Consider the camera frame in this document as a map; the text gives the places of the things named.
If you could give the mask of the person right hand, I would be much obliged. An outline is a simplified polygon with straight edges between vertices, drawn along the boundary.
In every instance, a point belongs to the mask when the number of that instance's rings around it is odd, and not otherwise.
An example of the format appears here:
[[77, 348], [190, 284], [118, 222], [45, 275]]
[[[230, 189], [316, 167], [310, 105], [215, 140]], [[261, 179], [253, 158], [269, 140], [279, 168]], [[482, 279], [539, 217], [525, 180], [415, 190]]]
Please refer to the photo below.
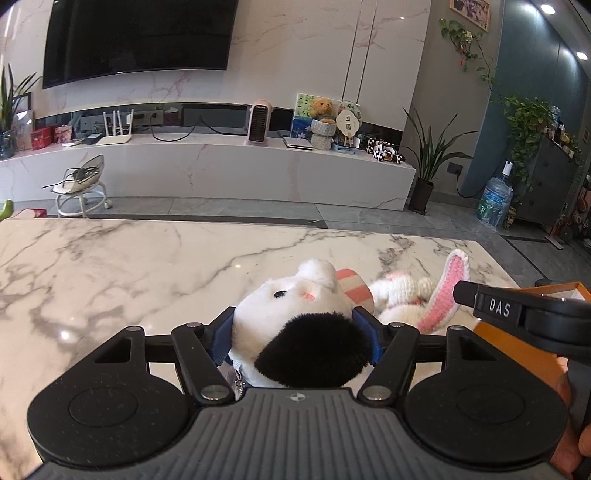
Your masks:
[[[556, 391], [565, 404], [570, 406], [572, 402], [572, 393], [566, 372], [558, 380]], [[590, 425], [588, 425], [581, 433], [575, 433], [569, 421], [569, 425], [567, 426], [550, 463], [567, 479], [573, 479], [573, 473], [576, 468], [579, 467], [584, 457], [590, 458], [590, 452]]]

